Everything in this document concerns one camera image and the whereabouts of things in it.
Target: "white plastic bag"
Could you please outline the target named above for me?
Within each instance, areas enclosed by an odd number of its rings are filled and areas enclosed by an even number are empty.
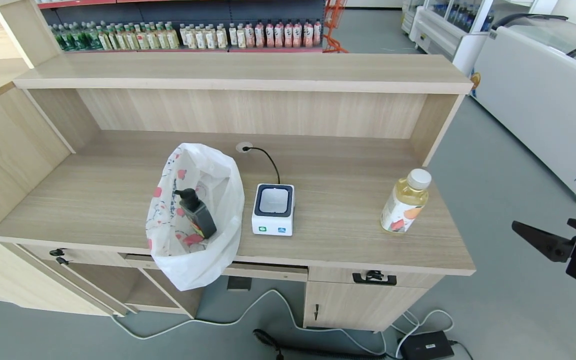
[[[195,189],[217,232],[195,234],[175,190]],[[244,189],[232,157],[200,143],[182,143],[164,166],[146,218],[150,254],[180,291],[205,287],[234,260],[242,237]]]

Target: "black cord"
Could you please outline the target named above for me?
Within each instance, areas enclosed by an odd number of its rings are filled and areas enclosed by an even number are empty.
[[[261,344],[273,347],[274,350],[278,352],[276,358],[277,360],[281,360],[284,358],[281,349],[295,351],[296,353],[320,356],[322,358],[335,358],[335,359],[382,360],[388,356],[386,353],[382,353],[381,355],[363,355],[358,353],[345,353],[329,350],[318,350],[313,348],[300,348],[292,345],[279,344],[277,340],[275,340],[272,336],[270,336],[267,332],[261,330],[260,328],[256,328],[255,330],[253,330],[252,334],[254,335],[254,337],[256,337],[257,340],[259,340],[259,342],[261,342]]]
[[[471,355],[471,352],[468,351],[468,348],[466,347],[466,345],[462,344],[461,342],[457,341],[457,340],[448,340],[450,342],[450,346],[461,346],[463,348],[463,350],[466,351],[466,354],[468,354],[468,357],[470,358],[470,360],[475,360],[475,358]]]
[[[277,165],[275,164],[275,162],[273,161],[273,158],[270,157],[270,155],[263,150],[263,148],[260,147],[254,147],[254,146],[243,146],[243,148],[241,148],[244,152],[247,152],[249,150],[259,150],[259,151],[263,151],[263,153],[266,155],[266,157],[268,157],[268,159],[270,159],[270,162],[272,163],[272,166],[274,167],[274,171],[275,173],[277,173],[277,184],[281,184],[282,180],[281,178],[279,178],[279,170],[277,170]]]

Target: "black bottle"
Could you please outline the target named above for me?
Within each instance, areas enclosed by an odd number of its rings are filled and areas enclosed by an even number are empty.
[[[185,189],[175,190],[174,193],[181,198],[179,205],[185,211],[194,232],[204,239],[212,237],[217,232],[217,227],[206,204],[197,197],[197,192],[194,189]]]

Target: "power adapter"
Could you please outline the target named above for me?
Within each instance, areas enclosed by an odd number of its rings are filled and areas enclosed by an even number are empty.
[[[402,344],[400,351],[405,360],[439,360],[455,356],[443,331],[410,335]]]

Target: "chest freezer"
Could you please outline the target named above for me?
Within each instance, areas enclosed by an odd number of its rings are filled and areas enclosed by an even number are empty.
[[[576,194],[576,24],[521,14],[493,26],[471,96]]]

